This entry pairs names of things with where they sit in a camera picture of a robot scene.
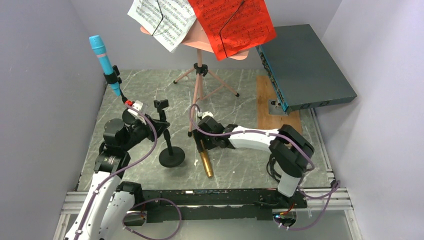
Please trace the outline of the white sheet music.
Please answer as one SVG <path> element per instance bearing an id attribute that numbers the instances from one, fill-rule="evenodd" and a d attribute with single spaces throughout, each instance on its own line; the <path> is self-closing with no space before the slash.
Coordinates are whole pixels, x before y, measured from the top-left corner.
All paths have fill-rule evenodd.
<path id="1" fill-rule="evenodd" d="M 197 19 L 187 0 L 135 0 L 127 15 L 171 53 Z"/>

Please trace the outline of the black desktop mic stand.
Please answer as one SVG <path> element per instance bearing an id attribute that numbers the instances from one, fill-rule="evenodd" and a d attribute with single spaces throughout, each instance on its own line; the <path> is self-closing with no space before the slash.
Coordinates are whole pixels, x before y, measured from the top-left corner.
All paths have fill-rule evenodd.
<path id="1" fill-rule="evenodd" d="M 123 94 L 120 84 L 122 79 L 120 78 L 120 71 L 117 65 L 112 66 L 113 72 L 111 74 L 103 73 L 103 76 L 107 84 L 112 88 L 113 92 L 121 97 L 122 103 L 132 106 L 133 102 L 128 100 L 128 98 Z M 122 120 L 126 125 L 132 125 L 135 121 L 135 118 L 129 113 L 128 109 L 125 109 L 122 113 Z"/>
<path id="2" fill-rule="evenodd" d="M 159 120 L 167 120 L 165 108 L 169 106 L 167 99 L 153 101 L 154 108 L 159 114 Z M 159 163 L 166 168 L 174 168 L 181 165 L 185 160 L 185 152 L 182 148 L 173 146 L 171 143 L 171 135 L 168 128 L 162 134 L 165 139 L 167 148 L 162 150 L 159 154 Z"/>

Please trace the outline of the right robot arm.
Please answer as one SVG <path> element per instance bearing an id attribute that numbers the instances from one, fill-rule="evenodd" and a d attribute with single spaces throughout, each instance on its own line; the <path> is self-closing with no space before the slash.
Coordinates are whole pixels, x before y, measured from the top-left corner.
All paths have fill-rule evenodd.
<path id="1" fill-rule="evenodd" d="M 302 178 L 314 169 L 314 147 L 291 125 L 275 129 L 254 129 L 237 124 L 223 126 L 205 116 L 195 128 L 207 149 L 253 149 L 270 154 L 282 170 L 275 194 L 276 203 L 287 208 L 295 201 Z"/>

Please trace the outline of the gold toy microphone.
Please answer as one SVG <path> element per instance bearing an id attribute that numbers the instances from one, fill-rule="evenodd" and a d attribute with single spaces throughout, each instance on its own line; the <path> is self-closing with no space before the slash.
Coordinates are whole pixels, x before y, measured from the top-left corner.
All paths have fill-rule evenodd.
<path id="1" fill-rule="evenodd" d="M 202 140 L 200 141 L 199 155 L 200 155 L 206 176 L 208 178 L 212 178 L 214 176 L 214 171 L 213 171 L 212 164 L 208 155 L 208 151 L 205 148 Z"/>

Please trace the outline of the blue toy microphone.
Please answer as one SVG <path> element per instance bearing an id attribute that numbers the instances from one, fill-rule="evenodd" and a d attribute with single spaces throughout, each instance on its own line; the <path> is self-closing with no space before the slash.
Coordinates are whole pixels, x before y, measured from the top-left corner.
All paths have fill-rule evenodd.
<path id="1" fill-rule="evenodd" d="M 107 75 L 111 74 L 113 72 L 112 64 L 109 60 L 107 49 L 102 38 L 99 35 L 93 35 L 93 36 L 90 36 L 88 39 L 89 39 L 91 49 L 93 50 L 94 54 L 96 55 L 101 65 L 103 73 Z"/>

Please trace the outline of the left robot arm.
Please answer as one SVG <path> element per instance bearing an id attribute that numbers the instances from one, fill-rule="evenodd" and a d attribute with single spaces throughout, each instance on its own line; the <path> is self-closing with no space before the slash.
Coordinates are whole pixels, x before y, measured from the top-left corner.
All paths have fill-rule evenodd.
<path id="1" fill-rule="evenodd" d="M 170 124 L 165 111 L 157 112 L 159 119 L 153 119 L 149 115 L 132 115 L 126 109 L 121 118 L 105 123 L 90 189 L 64 239 L 108 240 L 122 224 L 127 211 L 143 205 L 141 184 L 122 178 L 131 160 L 128 151 L 145 139 L 156 143 L 167 131 Z"/>

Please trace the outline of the red sheet music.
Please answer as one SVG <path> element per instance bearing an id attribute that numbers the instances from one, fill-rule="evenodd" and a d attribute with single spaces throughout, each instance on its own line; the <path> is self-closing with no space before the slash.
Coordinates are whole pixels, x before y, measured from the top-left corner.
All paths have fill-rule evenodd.
<path id="1" fill-rule="evenodd" d="M 189 4 L 218 61 L 277 36 L 264 0 L 190 0 Z"/>

